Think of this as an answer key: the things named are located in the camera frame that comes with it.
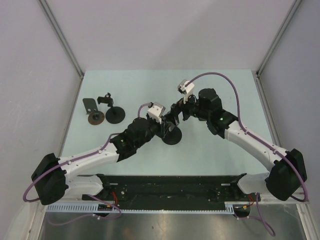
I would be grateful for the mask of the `black stand holding white phone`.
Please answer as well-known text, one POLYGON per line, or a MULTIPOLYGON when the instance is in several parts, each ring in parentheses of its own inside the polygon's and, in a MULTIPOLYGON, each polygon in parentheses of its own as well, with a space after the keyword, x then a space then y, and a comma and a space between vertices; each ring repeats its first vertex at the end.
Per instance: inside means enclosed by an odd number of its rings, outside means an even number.
POLYGON ((168 124, 161 140, 170 146, 178 144, 182 140, 182 131, 174 124, 168 124))

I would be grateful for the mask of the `black stand holding purple phone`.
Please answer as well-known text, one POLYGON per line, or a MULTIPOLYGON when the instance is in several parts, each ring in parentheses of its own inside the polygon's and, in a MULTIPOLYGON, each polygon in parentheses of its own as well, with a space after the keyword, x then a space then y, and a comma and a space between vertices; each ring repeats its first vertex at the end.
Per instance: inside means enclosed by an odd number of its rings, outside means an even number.
POLYGON ((105 113, 105 119, 108 123, 119 124, 125 119, 125 110, 122 107, 114 106, 114 100, 109 92, 105 96, 99 96, 97 102, 98 104, 107 104, 109 107, 105 113))

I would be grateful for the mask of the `rusty base phone stand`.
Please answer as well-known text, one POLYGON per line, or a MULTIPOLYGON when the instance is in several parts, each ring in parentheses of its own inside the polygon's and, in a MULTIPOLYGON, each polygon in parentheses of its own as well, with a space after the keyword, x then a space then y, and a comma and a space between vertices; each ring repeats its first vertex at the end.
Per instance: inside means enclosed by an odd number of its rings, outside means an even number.
POLYGON ((96 100, 94 98, 83 98, 82 102, 88 115, 88 122, 94 126, 101 124, 105 119, 105 115, 99 111, 96 100))

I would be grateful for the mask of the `white silver phone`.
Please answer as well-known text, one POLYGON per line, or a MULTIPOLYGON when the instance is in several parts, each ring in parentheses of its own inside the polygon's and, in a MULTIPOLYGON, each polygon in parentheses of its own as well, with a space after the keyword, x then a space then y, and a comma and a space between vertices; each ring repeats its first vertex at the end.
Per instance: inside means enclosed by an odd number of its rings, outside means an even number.
POLYGON ((180 123, 179 114, 175 110, 170 110, 168 113, 166 113, 165 119, 168 122, 168 130, 170 132, 172 132, 173 129, 180 123))

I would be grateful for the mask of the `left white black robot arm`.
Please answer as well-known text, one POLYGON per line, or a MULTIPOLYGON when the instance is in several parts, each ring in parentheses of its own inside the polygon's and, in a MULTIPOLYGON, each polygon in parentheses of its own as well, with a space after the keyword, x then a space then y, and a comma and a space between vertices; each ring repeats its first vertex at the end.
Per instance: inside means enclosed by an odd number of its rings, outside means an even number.
POLYGON ((45 155, 31 175, 37 200, 44 206, 59 201, 71 190, 71 181, 82 172, 130 158, 154 136, 164 139, 179 123, 170 116, 161 117, 161 122, 151 117, 137 117, 123 132, 111 134, 103 146, 87 153, 69 157, 45 155))

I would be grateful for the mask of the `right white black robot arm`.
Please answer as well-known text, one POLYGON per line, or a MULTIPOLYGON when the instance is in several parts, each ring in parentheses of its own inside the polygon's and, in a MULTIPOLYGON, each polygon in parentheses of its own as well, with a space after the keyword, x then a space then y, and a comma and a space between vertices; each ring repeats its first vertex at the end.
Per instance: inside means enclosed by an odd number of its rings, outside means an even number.
POLYGON ((213 88, 204 88, 195 97, 192 90, 178 88, 183 98, 172 104, 170 114, 175 125, 179 114, 205 121, 209 131, 226 139, 255 157, 267 170, 266 173, 242 174, 230 188, 231 196, 242 201, 251 193, 270 193, 286 201, 307 180, 303 155, 297 149, 286 150, 256 136, 242 126, 237 116, 222 107, 222 101, 213 88))

